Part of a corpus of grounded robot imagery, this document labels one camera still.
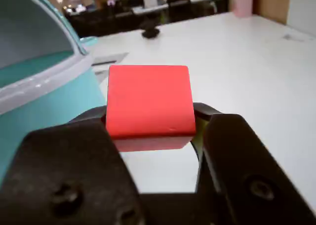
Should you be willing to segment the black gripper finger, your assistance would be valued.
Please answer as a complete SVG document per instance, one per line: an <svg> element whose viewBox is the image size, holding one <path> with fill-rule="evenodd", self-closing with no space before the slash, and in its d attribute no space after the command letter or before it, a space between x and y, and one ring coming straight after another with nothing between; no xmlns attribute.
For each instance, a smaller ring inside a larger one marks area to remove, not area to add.
<svg viewBox="0 0 316 225"><path fill-rule="evenodd" d="M239 114L194 103L215 190L236 225L313 225L315 215Z"/></svg>
<svg viewBox="0 0 316 225"><path fill-rule="evenodd" d="M3 225L143 225L139 193L104 126L106 108L29 133L0 188Z"/></svg>

